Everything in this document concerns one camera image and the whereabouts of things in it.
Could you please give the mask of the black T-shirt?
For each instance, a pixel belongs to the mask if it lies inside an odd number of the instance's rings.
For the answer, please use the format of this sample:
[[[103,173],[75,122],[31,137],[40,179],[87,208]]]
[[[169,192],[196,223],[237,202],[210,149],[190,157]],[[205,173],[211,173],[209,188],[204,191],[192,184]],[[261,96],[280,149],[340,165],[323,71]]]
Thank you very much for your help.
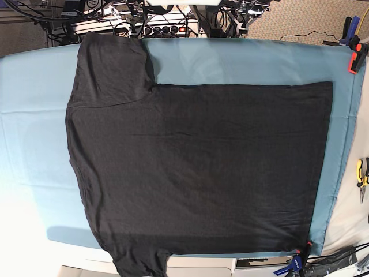
[[[139,39],[88,33],[66,109],[89,226],[120,276],[184,254],[303,250],[333,84],[157,84]]]

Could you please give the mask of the white power strip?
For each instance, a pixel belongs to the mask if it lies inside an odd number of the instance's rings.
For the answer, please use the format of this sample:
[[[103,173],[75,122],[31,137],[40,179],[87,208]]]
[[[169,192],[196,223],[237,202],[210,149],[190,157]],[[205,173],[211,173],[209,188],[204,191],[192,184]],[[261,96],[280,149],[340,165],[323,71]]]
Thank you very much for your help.
[[[74,32],[78,35],[87,32],[97,33],[113,33],[125,32],[136,34],[142,27],[142,23],[136,23],[133,31],[130,23],[126,20],[90,20],[82,23],[75,23],[71,25]],[[199,22],[194,18],[188,19],[174,19],[174,20],[153,20],[151,18],[143,28],[143,35],[160,36],[172,35],[174,37],[189,37],[190,34],[199,34]]]

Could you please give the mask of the teal table cloth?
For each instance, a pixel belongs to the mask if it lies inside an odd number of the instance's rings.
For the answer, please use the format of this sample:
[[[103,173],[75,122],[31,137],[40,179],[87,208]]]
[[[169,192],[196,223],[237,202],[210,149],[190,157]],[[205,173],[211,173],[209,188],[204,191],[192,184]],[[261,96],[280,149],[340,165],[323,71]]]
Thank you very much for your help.
[[[347,47],[250,39],[147,39],[161,84],[334,84],[325,161],[311,225],[320,254],[343,184],[365,68],[348,72]],[[98,248],[69,162],[65,112],[78,45],[1,58],[1,249],[38,238]]]

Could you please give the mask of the blue clamp bottom right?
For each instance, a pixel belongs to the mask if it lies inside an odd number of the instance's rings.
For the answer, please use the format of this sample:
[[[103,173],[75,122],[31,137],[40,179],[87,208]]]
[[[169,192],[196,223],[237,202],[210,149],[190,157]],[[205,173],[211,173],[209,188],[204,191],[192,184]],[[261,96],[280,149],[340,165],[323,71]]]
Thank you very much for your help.
[[[294,274],[298,274],[299,276],[305,276],[304,268],[307,264],[307,260],[310,256],[311,249],[313,243],[311,241],[307,241],[306,247],[302,252],[299,252],[297,255],[293,256],[290,264],[282,269],[278,269],[273,273],[276,276],[294,276]]]

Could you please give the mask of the blue clamp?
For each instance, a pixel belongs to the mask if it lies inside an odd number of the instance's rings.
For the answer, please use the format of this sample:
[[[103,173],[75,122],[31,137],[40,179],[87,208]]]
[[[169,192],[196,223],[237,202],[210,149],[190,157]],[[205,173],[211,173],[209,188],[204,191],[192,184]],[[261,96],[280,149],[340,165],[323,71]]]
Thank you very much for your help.
[[[307,264],[307,260],[310,256],[311,249],[313,243],[311,241],[307,241],[306,247],[302,252],[299,252],[297,255],[293,256],[290,264],[282,269],[278,269],[273,273],[276,276],[294,276],[294,274],[298,274],[299,276],[305,276],[304,268]]]
[[[347,46],[354,37],[360,18],[358,16],[346,17],[342,31],[342,38],[339,41],[341,46]]]

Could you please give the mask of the black bag bottom right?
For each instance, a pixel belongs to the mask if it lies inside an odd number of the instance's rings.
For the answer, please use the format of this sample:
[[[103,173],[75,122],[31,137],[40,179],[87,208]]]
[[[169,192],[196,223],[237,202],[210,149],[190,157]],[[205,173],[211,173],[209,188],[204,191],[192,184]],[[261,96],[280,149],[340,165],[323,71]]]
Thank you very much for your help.
[[[354,246],[351,246],[322,260],[313,261],[303,272],[305,276],[321,277],[353,265],[356,262],[356,249]]]

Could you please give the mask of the orange black clamp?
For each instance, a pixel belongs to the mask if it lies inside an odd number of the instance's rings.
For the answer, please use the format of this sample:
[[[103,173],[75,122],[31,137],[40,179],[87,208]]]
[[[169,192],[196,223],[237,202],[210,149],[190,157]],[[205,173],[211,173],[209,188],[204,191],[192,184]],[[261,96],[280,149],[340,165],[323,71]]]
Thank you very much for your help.
[[[368,55],[368,45],[360,43],[360,38],[354,35],[349,41],[348,46],[353,51],[349,61],[348,71],[352,74],[357,74]]]

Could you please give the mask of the blue clamp top right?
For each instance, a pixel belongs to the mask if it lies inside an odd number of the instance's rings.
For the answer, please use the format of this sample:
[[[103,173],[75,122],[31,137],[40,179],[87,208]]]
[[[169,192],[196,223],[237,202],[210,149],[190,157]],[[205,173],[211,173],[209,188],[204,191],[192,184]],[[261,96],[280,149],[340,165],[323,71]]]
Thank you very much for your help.
[[[341,46],[347,46],[354,37],[360,18],[358,16],[346,17],[342,31],[342,38],[339,41]]]

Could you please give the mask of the yellow handled pliers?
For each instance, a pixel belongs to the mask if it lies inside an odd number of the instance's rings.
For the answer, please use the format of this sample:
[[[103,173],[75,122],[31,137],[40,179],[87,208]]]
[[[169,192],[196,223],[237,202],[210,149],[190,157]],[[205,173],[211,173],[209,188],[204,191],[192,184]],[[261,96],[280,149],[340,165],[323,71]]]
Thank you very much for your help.
[[[356,178],[356,186],[360,189],[360,203],[362,204],[366,193],[366,187],[368,185],[368,157],[357,161]]]

